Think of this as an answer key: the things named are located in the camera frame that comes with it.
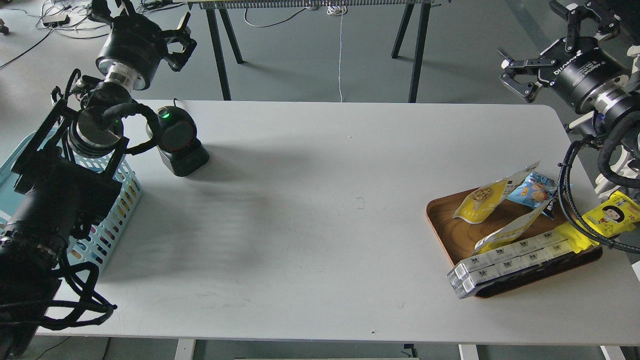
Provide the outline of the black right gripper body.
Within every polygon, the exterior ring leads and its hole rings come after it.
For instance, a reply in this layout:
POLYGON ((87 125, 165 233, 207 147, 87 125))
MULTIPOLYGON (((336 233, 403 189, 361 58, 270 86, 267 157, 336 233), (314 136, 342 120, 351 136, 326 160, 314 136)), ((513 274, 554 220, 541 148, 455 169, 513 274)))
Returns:
POLYGON ((565 39, 558 39, 541 53, 545 60, 555 60, 549 67, 539 69, 539 82, 552 89, 576 114, 585 114, 594 107, 592 91, 612 82, 625 85, 630 70, 601 50, 598 40, 581 36, 567 52, 565 39))

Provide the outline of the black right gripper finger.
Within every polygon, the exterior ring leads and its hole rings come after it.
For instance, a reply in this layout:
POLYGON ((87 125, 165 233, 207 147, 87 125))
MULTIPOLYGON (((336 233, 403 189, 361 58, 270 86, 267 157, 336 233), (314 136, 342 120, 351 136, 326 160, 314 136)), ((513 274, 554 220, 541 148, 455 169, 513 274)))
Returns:
POLYGON ((567 34, 564 38, 565 51, 570 53, 578 48, 580 26, 583 20, 592 19, 597 25, 594 38, 607 41, 620 32, 620 19, 603 0, 588 0, 584 5, 569 9, 557 0, 549 1, 551 10, 567 22, 567 34))
POLYGON ((516 60, 511 57, 506 50, 498 48, 498 54, 503 57, 501 63, 502 73, 500 81, 516 95, 531 104, 537 97, 541 84, 537 80, 529 82, 519 82, 517 76, 538 76, 539 70, 551 68, 558 64, 554 58, 537 57, 526 60, 516 60))

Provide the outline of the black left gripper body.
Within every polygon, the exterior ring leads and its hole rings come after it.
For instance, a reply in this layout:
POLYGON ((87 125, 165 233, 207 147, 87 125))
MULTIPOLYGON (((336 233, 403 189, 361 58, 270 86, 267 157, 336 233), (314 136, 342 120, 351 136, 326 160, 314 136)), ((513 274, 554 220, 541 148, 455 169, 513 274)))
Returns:
POLYGON ((148 89, 161 60, 169 53, 161 36, 162 28, 142 14, 117 16, 95 63, 107 75, 111 64, 118 63, 137 71, 135 91, 148 89))

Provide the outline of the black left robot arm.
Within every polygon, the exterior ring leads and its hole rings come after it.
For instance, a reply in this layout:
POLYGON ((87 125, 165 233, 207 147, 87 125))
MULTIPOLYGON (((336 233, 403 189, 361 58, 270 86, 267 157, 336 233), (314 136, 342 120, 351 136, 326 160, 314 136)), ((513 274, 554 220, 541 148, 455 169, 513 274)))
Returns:
POLYGON ((95 61, 102 77, 75 69, 65 91, 52 92, 50 113, 11 166, 23 201, 1 230, 3 360, 23 354, 38 328, 101 325, 116 310, 95 289, 98 265, 71 265, 67 256, 72 239, 89 239, 120 203, 116 173, 125 155, 157 148, 178 177, 210 159, 183 108, 154 111, 131 96, 150 87, 162 60, 175 72, 188 62, 197 47, 190 12, 164 30, 130 0, 116 5, 117 16, 105 0, 92 1, 87 13, 110 29, 95 61))

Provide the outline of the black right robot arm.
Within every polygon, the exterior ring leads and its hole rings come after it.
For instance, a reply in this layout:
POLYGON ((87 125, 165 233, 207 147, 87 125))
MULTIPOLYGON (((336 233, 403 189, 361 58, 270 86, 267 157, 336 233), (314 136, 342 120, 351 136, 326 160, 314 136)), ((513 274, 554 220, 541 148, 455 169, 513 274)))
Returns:
POLYGON ((601 49, 601 41, 620 30, 617 8, 605 0, 588 0, 564 6, 549 2, 551 10, 566 22, 566 35, 538 57, 516 60, 504 50, 502 83, 532 103, 542 88, 553 90, 578 115, 592 114, 579 125, 582 139, 571 143, 560 162, 558 205, 570 226, 586 239, 611 249, 638 254, 639 248, 617 240, 617 235, 598 233, 580 214, 570 189, 570 173, 576 156, 587 146, 598 150, 599 173, 615 186, 639 189, 638 177, 615 170, 611 157, 617 148, 639 160, 639 91, 627 90, 629 71, 601 49))

